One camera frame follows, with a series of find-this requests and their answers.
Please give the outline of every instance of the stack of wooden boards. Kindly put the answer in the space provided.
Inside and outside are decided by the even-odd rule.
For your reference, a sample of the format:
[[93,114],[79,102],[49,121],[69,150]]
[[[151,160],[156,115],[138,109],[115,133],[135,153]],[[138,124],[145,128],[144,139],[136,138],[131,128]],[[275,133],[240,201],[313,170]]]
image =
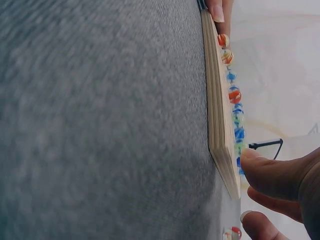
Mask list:
[[235,156],[235,133],[232,107],[229,100],[230,84],[227,68],[222,62],[222,48],[211,14],[201,9],[204,42],[205,74],[208,111],[208,146],[224,184],[233,199],[240,198],[240,176]]

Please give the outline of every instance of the white background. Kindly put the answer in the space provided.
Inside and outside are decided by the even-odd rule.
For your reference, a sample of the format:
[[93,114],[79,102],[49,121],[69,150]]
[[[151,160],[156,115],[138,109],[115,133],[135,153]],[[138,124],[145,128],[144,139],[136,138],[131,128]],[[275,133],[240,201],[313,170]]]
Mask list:
[[[235,0],[231,49],[247,142],[284,138],[281,160],[319,147],[320,134],[307,134],[320,123],[320,1]],[[242,212],[263,212],[288,238],[309,239],[302,224],[250,200],[245,179],[241,187]]]

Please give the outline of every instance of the gray fabric surface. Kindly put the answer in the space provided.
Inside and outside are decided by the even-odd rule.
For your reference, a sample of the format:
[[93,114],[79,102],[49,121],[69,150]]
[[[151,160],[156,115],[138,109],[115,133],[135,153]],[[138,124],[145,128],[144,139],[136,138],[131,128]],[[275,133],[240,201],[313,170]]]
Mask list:
[[196,0],[4,0],[0,239],[220,239]]

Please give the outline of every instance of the hand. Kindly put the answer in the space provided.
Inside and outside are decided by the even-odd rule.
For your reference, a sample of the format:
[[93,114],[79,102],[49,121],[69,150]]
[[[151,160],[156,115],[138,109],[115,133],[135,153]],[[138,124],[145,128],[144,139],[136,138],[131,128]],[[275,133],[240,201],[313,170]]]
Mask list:
[[230,37],[234,0],[205,0],[205,4],[215,21],[218,34],[226,34]]
[[[251,199],[303,223],[312,239],[320,239],[320,148],[290,161],[269,160],[245,149],[241,167]],[[260,212],[247,212],[241,218],[253,240],[287,240]]]

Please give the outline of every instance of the finger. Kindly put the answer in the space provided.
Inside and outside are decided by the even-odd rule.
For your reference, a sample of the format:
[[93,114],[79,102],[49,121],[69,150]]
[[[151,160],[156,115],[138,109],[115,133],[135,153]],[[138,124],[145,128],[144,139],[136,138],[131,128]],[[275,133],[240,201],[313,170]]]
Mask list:
[[247,193],[258,204],[277,213],[284,214],[297,222],[303,222],[298,202],[272,198],[254,190],[252,187],[248,188]]
[[269,160],[253,149],[245,149],[240,164],[255,190],[273,198],[297,202],[300,184],[316,164],[315,160],[307,156],[290,161]]
[[224,22],[216,22],[216,30],[219,34],[226,34],[230,37],[231,35],[231,16],[232,16],[232,6],[234,0],[224,0],[222,2],[222,10],[224,15]]
[[205,4],[211,13],[213,21],[223,23],[225,21],[222,0],[205,0]]
[[261,212],[244,212],[241,222],[252,240],[288,240]]

